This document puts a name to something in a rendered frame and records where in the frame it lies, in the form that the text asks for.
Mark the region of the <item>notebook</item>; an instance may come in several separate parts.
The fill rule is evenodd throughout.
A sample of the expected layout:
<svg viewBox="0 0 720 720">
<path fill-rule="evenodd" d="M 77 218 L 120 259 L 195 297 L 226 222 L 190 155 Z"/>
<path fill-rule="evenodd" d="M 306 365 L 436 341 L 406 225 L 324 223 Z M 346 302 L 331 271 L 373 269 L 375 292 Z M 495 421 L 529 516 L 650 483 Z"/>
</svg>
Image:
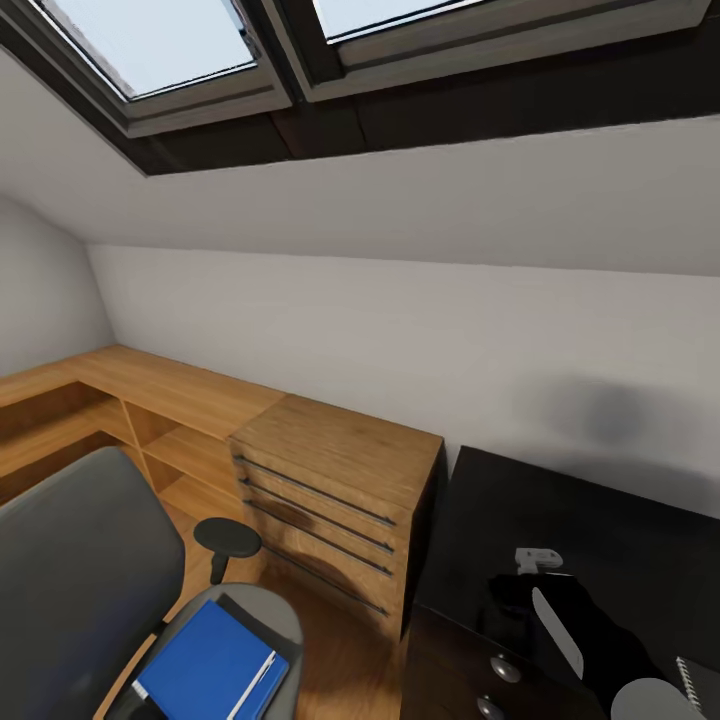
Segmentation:
<svg viewBox="0 0 720 720">
<path fill-rule="evenodd" d="M 677 657 L 691 703 L 707 720 L 720 720 L 720 673 Z"/>
</svg>

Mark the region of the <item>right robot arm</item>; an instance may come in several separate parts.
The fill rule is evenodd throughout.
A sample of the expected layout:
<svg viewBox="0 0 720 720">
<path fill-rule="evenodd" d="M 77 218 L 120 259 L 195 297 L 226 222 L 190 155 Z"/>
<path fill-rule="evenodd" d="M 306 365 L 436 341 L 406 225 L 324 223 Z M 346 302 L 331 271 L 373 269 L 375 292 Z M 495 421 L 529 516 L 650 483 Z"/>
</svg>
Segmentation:
<svg viewBox="0 0 720 720">
<path fill-rule="evenodd" d="M 639 638 L 620 628 L 551 549 L 517 548 L 518 575 L 498 572 L 490 594 L 505 608 L 540 617 L 579 679 L 592 689 L 608 720 L 707 720 L 653 665 Z"/>
</svg>

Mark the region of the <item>pen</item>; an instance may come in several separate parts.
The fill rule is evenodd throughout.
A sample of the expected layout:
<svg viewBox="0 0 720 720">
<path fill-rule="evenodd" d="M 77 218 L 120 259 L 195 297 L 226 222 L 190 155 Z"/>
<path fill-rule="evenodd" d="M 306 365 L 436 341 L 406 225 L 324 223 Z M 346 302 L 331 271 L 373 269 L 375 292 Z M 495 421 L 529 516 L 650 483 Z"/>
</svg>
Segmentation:
<svg viewBox="0 0 720 720">
<path fill-rule="evenodd" d="M 268 668 L 270 668 L 270 666 L 272 666 L 272 657 L 274 656 L 274 654 L 276 654 L 276 652 L 274 652 L 272 650 L 272 654 L 270 654 L 270 656 L 268 656 L 268 658 L 266 658 L 266 662 L 264 662 L 264 664 L 262 664 L 262 668 L 260 668 L 260 672 L 258 672 L 258 674 L 256 674 L 256 676 L 254 676 L 254 678 L 252 679 L 252 682 L 250 682 L 250 686 L 248 686 L 248 688 L 246 688 L 246 690 L 244 690 L 244 694 L 242 694 L 242 696 L 240 696 L 240 700 L 238 700 L 238 704 L 236 704 L 236 706 L 234 706 L 234 710 L 232 710 L 232 712 L 230 712 L 230 716 L 228 716 L 228 720 L 234 720 L 234 716 L 236 716 L 236 712 L 238 712 L 238 710 L 240 710 L 240 706 L 242 706 L 242 704 L 244 704 L 244 700 L 246 700 L 246 696 L 248 696 L 248 694 L 250 694 L 250 690 L 252 690 L 252 686 L 254 686 L 254 684 L 256 684 L 256 682 L 258 682 L 258 680 L 260 680 L 260 678 L 262 678 L 262 674 L 264 674 L 264 672 L 266 672 L 266 670 L 268 670 Z M 279 656 L 279 655 L 276 654 L 276 656 Z"/>
</svg>

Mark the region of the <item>swivel chair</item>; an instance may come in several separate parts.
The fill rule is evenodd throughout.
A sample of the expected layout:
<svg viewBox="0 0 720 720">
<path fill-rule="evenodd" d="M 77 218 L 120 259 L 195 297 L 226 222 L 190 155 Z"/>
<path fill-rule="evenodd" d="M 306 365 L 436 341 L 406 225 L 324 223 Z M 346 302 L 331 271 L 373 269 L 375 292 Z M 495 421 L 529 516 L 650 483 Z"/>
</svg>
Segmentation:
<svg viewBox="0 0 720 720">
<path fill-rule="evenodd" d="M 289 665 L 261 720 L 293 720 L 305 663 L 295 606 L 254 583 L 223 583 L 230 557 L 254 557 L 251 526 L 199 521 L 211 585 L 169 622 L 185 580 L 183 538 L 120 447 L 78 459 L 0 507 L 0 720 L 93 720 L 142 644 L 102 720 L 159 720 L 136 678 L 212 599 Z"/>
</svg>

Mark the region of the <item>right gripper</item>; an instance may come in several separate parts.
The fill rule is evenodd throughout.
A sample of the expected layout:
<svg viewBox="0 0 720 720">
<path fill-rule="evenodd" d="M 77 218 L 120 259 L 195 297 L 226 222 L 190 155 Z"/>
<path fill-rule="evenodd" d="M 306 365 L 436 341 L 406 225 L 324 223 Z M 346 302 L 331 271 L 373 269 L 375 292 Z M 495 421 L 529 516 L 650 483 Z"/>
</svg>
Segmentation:
<svg viewBox="0 0 720 720">
<path fill-rule="evenodd" d="M 490 594 L 498 599 L 505 608 L 513 610 L 528 609 L 534 613 L 526 598 L 526 586 L 536 575 L 513 575 L 508 572 L 498 572 L 494 581 L 488 581 Z"/>
</svg>

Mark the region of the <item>folder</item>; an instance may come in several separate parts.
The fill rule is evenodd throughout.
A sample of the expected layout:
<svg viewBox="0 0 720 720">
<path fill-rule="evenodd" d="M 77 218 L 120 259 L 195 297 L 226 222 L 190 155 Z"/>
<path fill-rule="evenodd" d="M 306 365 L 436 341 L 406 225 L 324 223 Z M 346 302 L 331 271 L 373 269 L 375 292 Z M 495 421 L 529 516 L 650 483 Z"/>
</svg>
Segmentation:
<svg viewBox="0 0 720 720">
<path fill-rule="evenodd" d="M 228 720 L 272 649 L 209 599 L 133 686 L 159 720 Z M 280 656 L 234 720 L 261 720 L 288 673 Z"/>
</svg>

